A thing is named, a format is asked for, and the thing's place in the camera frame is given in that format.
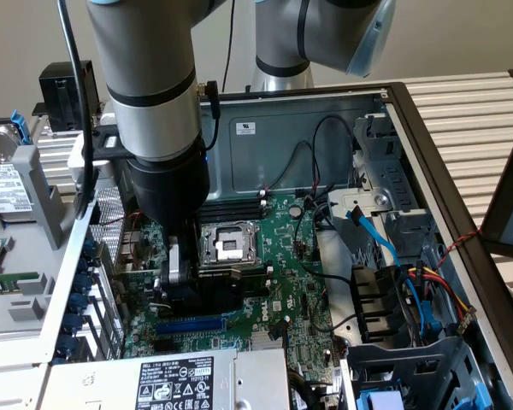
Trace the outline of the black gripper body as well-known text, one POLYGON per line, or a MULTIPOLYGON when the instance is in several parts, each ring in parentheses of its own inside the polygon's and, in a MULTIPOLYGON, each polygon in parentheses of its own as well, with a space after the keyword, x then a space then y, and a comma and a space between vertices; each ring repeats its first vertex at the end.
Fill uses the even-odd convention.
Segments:
POLYGON ((158 223, 165 236, 185 236, 209 194, 204 144, 194 143, 172 160, 130 159, 127 165, 143 214, 158 223))

